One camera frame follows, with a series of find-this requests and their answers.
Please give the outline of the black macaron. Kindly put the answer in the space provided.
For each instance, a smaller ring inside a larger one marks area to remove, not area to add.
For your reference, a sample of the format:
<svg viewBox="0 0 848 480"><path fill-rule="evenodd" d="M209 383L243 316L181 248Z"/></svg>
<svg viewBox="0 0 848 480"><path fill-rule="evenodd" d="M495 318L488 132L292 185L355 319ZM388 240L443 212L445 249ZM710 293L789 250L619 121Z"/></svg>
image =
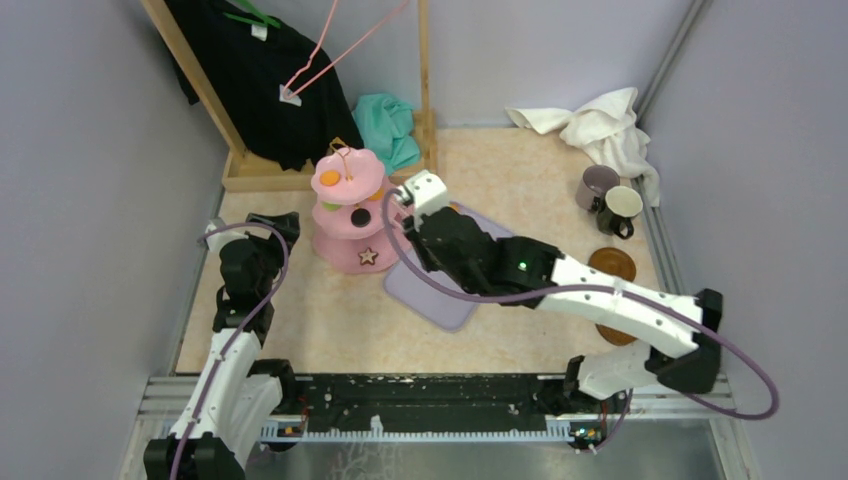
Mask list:
<svg viewBox="0 0 848 480"><path fill-rule="evenodd" d="M366 208L355 208L350 215L351 224L356 228L364 228L371 223L372 215Z"/></svg>

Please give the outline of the brown star cookie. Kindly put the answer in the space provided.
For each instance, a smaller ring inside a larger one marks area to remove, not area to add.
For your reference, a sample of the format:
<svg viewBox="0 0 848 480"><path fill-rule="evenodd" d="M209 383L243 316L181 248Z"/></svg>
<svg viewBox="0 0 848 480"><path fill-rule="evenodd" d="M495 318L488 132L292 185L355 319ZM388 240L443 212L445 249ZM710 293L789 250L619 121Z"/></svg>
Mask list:
<svg viewBox="0 0 848 480"><path fill-rule="evenodd" d="M358 253L359 264L361 266L374 266L376 264L376 259L378 258L379 253L370 247L366 247L363 251Z"/></svg>

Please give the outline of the pink-tipped metal tongs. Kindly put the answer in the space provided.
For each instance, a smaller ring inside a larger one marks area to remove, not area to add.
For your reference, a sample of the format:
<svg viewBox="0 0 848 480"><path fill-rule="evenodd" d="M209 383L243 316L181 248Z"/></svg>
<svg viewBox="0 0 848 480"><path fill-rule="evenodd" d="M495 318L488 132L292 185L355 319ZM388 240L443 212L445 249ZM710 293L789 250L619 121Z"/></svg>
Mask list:
<svg viewBox="0 0 848 480"><path fill-rule="evenodd" d="M391 199L388 200L385 213L388 217L388 224L399 230L404 229L404 221L412 215L408 208Z"/></svg>

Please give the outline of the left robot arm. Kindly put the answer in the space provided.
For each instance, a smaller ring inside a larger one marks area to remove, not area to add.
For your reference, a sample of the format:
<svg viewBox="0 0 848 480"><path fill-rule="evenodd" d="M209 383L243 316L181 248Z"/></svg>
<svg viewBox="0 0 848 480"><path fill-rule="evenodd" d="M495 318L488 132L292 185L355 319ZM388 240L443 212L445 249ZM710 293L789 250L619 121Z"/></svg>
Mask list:
<svg viewBox="0 0 848 480"><path fill-rule="evenodd" d="M274 317L272 297L300 236L298 213L249 214L208 223L199 243L220 259L213 335L203 370L166 437L150 441L149 479L243 479L262 426L300 399L291 365L260 353Z"/></svg>

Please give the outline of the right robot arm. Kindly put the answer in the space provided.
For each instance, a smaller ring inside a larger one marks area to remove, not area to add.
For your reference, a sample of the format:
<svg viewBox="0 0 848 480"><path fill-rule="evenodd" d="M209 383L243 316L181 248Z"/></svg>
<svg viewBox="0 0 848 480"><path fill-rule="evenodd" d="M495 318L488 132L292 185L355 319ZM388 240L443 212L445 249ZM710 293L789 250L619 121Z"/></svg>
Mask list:
<svg viewBox="0 0 848 480"><path fill-rule="evenodd" d="M400 223L421 266L417 276L442 272L457 299L579 315L621 331L636 343L570 360L563 398L590 411L622 390L658 383L683 394L706 394L718 377L721 348L715 331L722 296L705 289L673 295L635 285L580 263L557 247L524 236L494 238L450 207Z"/></svg>

